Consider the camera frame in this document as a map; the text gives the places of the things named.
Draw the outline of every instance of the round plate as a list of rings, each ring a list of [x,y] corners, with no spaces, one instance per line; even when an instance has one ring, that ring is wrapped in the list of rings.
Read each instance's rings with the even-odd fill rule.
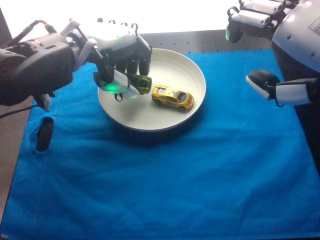
[[[154,48],[149,76],[152,78],[150,93],[134,99],[118,102],[113,94],[98,88],[99,101],[105,112],[127,128],[157,132],[185,122],[198,110],[205,98],[206,80],[202,71],[180,53]],[[190,93],[194,98],[193,108],[188,112],[180,112],[177,108],[156,105],[151,97],[156,85]]]

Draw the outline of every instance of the blue cloth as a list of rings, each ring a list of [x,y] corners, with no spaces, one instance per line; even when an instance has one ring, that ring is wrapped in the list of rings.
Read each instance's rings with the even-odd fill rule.
[[[0,232],[39,239],[270,239],[320,236],[320,178],[295,110],[245,81],[281,76],[271,50],[187,54],[206,97],[177,129],[141,133],[100,106],[92,64],[32,109]],[[37,152],[45,116],[50,147]]]

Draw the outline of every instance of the hole in cloth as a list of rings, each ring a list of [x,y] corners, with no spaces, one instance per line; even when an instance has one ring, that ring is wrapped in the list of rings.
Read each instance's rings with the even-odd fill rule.
[[[51,117],[44,117],[39,131],[36,134],[37,143],[35,150],[38,152],[44,152],[49,148],[52,132],[54,129],[54,120]]]

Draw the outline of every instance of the robotic hand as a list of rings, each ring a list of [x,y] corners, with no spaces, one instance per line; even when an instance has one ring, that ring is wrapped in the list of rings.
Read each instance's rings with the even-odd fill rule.
[[[272,41],[286,80],[280,82],[274,74],[259,69],[249,73],[246,81],[266,99],[274,99],[279,107],[320,103],[320,2],[239,0],[239,3],[240,10],[233,6],[227,12],[226,39],[236,43],[246,33]]]
[[[20,42],[38,23],[43,23],[49,34]],[[138,25],[128,27],[114,20],[103,23],[99,18],[84,29],[70,19],[57,33],[45,21],[37,20],[2,46],[0,105],[15,105],[33,96],[39,107],[49,111],[54,91],[68,85],[73,72],[86,62],[96,64],[95,83],[114,94],[117,101],[139,94],[129,76],[136,76],[138,66],[141,75],[149,74],[152,49],[138,34]]]

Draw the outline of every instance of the toy car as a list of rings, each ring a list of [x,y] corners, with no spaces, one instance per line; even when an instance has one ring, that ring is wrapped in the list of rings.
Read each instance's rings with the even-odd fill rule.
[[[190,93],[162,85],[155,86],[152,91],[152,100],[158,105],[164,104],[176,107],[181,112],[190,110],[194,106],[194,98]]]
[[[149,76],[144,75],[137,75],[131,73],[125,73],[132,86],[134,86],[141,95],[150,93],[151,85],[152,85],[152,78]]]

